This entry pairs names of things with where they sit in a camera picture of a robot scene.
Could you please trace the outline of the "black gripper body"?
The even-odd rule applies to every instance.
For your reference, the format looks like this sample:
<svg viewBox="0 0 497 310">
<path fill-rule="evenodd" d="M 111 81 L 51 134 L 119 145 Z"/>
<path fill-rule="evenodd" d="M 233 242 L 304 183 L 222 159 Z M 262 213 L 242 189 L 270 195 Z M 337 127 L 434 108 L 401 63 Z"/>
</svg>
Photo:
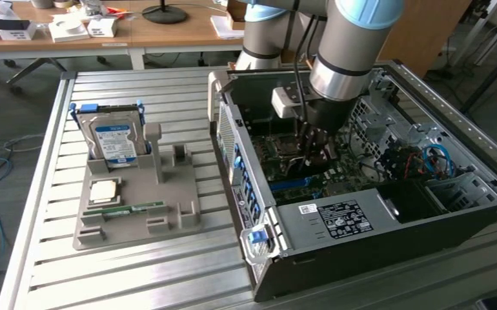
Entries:
<svg viewBox="0 0 497 310">
<path fill-rule="evenodd" d="M 356 99 L 346 101 L 332 101 L 324 98 L 309 100 L 305 109 L 310 128 L 337 134 L 348 122 L 356 103 Z"/>
</svg>

